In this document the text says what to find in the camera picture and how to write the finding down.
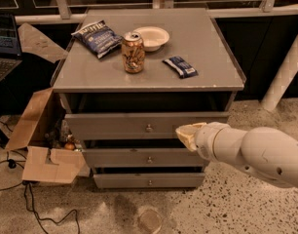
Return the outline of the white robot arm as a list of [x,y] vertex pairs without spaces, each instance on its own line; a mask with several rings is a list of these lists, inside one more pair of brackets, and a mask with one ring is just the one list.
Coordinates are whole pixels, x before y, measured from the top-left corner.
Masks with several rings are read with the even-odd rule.
[[180,126],[177,137],[209,162],[221,162],[280,188],[298,188],[298,140],[277,129],[250,131],[223,123]]

